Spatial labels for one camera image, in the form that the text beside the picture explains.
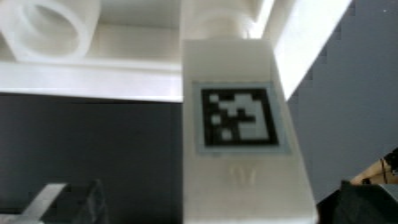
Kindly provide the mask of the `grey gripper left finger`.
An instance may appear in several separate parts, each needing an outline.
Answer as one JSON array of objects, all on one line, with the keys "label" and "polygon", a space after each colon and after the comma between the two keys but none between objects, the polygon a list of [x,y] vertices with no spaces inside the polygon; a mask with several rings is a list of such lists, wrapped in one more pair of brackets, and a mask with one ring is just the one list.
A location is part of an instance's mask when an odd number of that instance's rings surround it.
[{"label": "grey gripper left finger", "polygon": [[0,224],[111,224],[102,181],[50,183],[22,213],[0,212]]}]

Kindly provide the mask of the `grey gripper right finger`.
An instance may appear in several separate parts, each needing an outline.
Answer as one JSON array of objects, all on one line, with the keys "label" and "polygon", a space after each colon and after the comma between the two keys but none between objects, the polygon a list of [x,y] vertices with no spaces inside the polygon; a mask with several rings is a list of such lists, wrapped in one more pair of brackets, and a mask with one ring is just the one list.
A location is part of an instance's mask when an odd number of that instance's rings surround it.
[{"label": "grey gripper right finger", "polygon": [[398,224],[398,184],[343,181],[317,210],[317,224]]}]

